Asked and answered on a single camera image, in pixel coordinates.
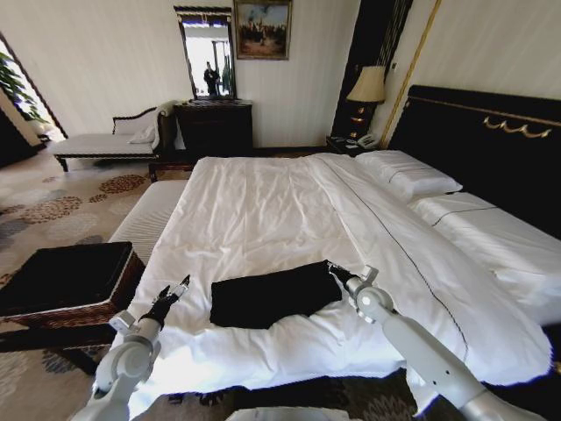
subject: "white duvet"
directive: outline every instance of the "white duvet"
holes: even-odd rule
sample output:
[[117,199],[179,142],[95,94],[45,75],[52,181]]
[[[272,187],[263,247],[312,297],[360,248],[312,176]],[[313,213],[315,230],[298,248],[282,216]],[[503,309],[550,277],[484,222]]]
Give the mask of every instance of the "white duvet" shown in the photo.
[[[376,267],[377,283],[396,309],[432,332],[482,381],[525,382],[549,369],[550,344],[539,326],[488,272],[355,160],[331,154],[206,158],[153,249],[129,309],[136,317],[144,314],[161,289],[191,274],[188,293],[167,316],[153,374],[131,398],[131,415],[162,394],[256,389],[321,375],[382,377],[406,367],[380,327],[357,317],[345,292],[342,301],[310,318],[283,318],[268,330],[209,321],[212,282],[324,259],[354,271]],[[424,409],[434,394],[410,369],[408,384]]]

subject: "table lamp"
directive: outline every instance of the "table lamp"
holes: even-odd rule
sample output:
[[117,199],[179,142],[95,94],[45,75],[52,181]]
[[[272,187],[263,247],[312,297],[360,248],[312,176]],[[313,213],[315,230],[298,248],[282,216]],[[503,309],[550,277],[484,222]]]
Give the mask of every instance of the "table lamp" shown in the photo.
[[349,137],[356,139],[368,131],[374,113],[374,104],[384,100],[385,66],[365,66],[359,79],[347,96],[348,101],[361,103],[351,116]]

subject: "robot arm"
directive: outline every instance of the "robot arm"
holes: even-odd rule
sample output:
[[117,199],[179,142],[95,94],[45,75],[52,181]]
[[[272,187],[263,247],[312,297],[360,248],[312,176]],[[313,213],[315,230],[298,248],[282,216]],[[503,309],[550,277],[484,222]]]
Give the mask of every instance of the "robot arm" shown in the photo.
[[126,310],[110,320],[110,325],[124,336],[124,342],[111,349],[97,366],[94,392],[85,408],[73,421],[125,421],[129,419],[128,402],[139,382],[148,379],[160,353],[158,335],[173,303],[185,293],[189,275],[169,293],[165,287],[152,308],[135,324]]
[[361,276],[331,265],[330,271],[349,291],[349,301],[368,323],[382,331],[407,363],[467,419],[477,421],[538,421],[536,414],[516,408],[487,390],[465,364],[424,327],[394,312],[389,294],[373,286],[378,270],[366,267]]

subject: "black headboard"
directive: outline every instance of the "black headboard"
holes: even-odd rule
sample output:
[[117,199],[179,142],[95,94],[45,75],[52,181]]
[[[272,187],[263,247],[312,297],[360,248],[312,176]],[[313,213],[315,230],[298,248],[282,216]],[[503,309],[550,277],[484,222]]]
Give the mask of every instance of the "black headboard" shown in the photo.
[[389,147],[561,239],[561,101],[414,85]]

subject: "mirror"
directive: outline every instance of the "mirror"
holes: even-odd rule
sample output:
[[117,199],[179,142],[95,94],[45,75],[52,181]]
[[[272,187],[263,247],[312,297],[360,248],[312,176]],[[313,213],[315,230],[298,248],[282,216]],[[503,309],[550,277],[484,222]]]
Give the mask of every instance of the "mirror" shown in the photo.
[[235,99],[231,8],[179,7],[183,46],[194,99]]

